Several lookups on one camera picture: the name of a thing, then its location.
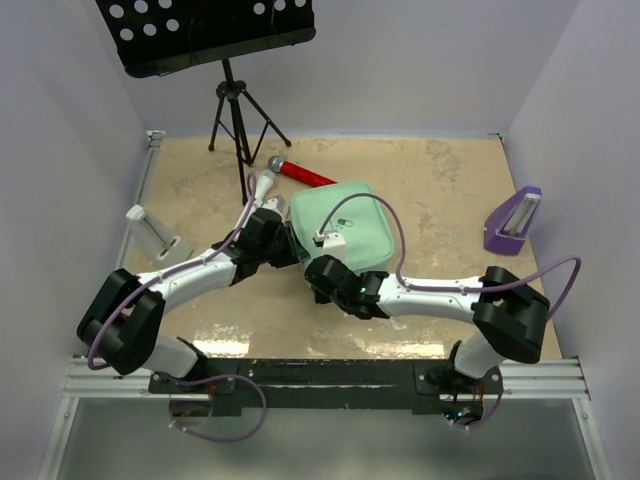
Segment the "aluminium frame rail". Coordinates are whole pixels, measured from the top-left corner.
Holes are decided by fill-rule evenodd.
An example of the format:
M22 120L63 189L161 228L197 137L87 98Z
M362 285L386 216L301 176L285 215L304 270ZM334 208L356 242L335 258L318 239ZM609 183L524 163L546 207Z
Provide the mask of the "aluminium frame rail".
M162 140L166 133L161 130L147 130L147 150L144 167L138 183L134 203L143 203L147 196L149 184L156 160L160 152ZM119 248L116 267L124 266L131 259L133 237L126 227ZM144 380L149 373L134 373L123 379L113 369L92 371L87 368L82 358L72 358L63 381L62 398L57 410L52 431L47 442L44 458L36 479L58 479L63 463L68 440L77 416L81 399L146 399L150 396Z

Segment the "white plastic stand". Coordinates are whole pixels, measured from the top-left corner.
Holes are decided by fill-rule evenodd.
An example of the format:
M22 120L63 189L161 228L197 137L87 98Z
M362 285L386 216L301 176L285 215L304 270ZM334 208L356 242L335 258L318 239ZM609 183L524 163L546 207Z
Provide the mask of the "white plastic stand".
M153 265L167 268L191 257L191 245L143 206L133 205L126 221L135 243Z

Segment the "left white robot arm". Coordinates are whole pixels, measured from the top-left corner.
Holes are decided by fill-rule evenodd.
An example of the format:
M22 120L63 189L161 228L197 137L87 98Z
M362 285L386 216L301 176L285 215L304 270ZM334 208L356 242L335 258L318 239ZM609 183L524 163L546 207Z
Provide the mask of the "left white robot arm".
M213 290L253 276L263 264L298 263L293 229L280 213L259 208L244 224L203 254L156 272L109 274L77 328L89 347L91 370L113 368L128 375L145 368L166 376L185 392L207 380L204 354L184 339L160 334L164 316Z

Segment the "red toy microphone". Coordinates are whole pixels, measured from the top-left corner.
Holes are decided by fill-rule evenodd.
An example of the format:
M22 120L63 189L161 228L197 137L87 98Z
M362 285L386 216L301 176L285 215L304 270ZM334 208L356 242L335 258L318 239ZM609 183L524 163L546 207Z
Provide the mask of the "red toy microphone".
M282 156L272 156L268 160L268 167L274 173L284 175L312 188L336 184L335 180L289 162Z

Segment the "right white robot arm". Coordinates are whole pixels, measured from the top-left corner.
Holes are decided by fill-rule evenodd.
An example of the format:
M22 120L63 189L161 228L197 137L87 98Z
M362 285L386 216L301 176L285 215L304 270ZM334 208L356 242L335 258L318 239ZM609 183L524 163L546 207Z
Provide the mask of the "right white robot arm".
M456 392L469 392L506 360L540 360L549 300L502 267L491 266L479 277L430 280L385 271L357 274L322 255L304 277L318 302L333 303L361 320L425 316L475 326L478 332L455 345L443 372Z

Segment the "purple plastic stand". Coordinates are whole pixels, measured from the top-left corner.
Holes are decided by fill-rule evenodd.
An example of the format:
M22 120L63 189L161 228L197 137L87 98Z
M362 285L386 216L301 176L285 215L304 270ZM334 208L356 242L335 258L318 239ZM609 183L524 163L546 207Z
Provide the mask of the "purple plastic stand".
M484 249L498 255L517 256L540 207L542 191L526 186L498 206L485 220Z

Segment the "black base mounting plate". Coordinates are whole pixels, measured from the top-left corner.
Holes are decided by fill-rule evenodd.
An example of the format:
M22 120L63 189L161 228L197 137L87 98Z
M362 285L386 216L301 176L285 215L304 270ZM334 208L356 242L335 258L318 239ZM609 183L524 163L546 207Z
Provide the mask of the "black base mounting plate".
M499 370L480 380L467 380L444 359L233 359L211 358L191 380L216 379L207 385L178 385L154 373L152 394L180 400L202 400L213 416L238 416L263 403L260 387L272 409L406 410L439 414L444 402L471 405L478 413L481 399L500 392Z

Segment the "white toy microphone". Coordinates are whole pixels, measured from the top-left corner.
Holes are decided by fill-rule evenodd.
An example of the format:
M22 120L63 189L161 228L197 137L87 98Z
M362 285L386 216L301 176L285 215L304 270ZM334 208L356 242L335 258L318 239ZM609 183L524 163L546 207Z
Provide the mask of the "white toy microphone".
M275 182L275 173L270 170L264 170L256 179L254 188L254 200L258 203L262 203L266 194L273 187Z

